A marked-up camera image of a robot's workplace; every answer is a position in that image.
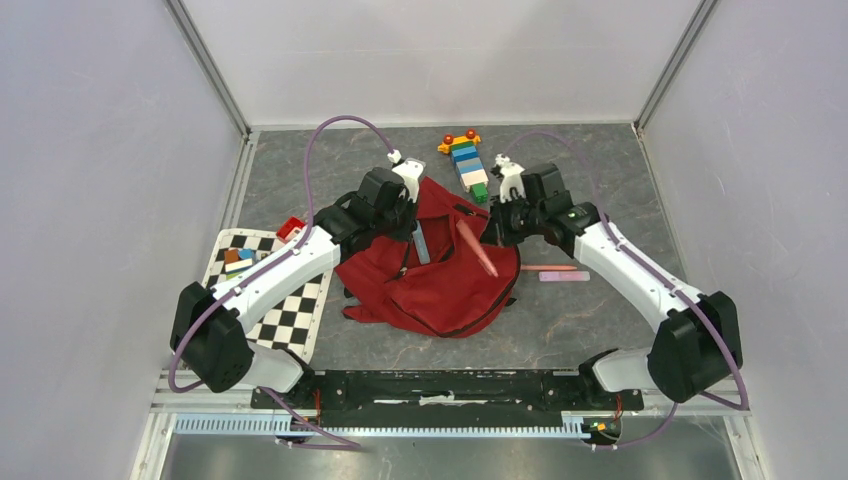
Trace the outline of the light blue chalk stick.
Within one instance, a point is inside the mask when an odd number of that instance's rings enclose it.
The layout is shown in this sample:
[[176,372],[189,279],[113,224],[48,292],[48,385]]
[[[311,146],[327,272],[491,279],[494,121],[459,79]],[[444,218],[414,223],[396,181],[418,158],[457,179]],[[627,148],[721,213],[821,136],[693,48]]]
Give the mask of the light blue chalk stick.
[[423,228],[421,226],[421,223],[418,221],[415,222],[415,228],[412,232],[412,239],[419,262],[422,265],[429,264],[431,262],[429,249],[426,243],[426,238],[423,233]]

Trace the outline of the red student backpack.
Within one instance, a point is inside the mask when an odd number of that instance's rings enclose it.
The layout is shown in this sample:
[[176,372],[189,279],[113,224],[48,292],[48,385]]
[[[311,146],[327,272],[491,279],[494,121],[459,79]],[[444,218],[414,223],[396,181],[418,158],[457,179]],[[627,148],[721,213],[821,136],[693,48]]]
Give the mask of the red student backpack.
[[489,275],[456,229],[464,222],[480,236],[487,213],[430,178],[420,184],[417,220],[428,263],[420,261],[413,243],[379,237],[336,267],[357,301],[344,316],[441,338],[480,332],[510,302],[521,272],[518,248],[485,246],[498,272]]

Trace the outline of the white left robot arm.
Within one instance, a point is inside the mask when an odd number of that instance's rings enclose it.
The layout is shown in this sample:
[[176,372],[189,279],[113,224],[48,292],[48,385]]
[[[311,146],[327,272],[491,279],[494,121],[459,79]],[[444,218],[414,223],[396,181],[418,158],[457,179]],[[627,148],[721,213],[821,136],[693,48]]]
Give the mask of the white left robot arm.
[[306,364],[246,335],[270,310],[308,281],[332,271],[379,237],[410,238],[424,163],[406,159],[391,169],[375,167],[356,191],[321,209],[283,248],[229,281],[205,288],[198,282],[179,294],[170,346],[199,385],[214,393],[243,383],[275,390],[290,407],[314,394]]

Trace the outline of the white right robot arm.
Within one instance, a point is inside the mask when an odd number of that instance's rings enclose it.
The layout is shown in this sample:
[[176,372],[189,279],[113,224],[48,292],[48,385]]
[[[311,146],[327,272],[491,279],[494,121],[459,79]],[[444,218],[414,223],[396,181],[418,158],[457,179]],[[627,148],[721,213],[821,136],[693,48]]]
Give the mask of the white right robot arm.
[[499,192],[483,243],[516,246],[542,237],[600,275],[654,333],[648,348],[613,349],[583,363],[577,392],[585,405],[602,408],[624,390],[657,390],[676,403],[701,395],[747,409],[738,315],[728,295],[706,295],[680,280],[628,241],[597,204],[573,202],[554,164],[525,169],[499,155],[492,173]]

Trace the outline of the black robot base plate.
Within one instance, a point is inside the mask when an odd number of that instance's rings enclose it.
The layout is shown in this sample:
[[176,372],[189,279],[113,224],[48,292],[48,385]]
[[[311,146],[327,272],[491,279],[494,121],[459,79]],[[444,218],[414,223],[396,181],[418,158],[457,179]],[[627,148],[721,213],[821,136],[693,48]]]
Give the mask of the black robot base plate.
[[325,370],[282,399],[329,427],[554,427],[564,412],[639,412],[638,390],[605,392],[574,370]]

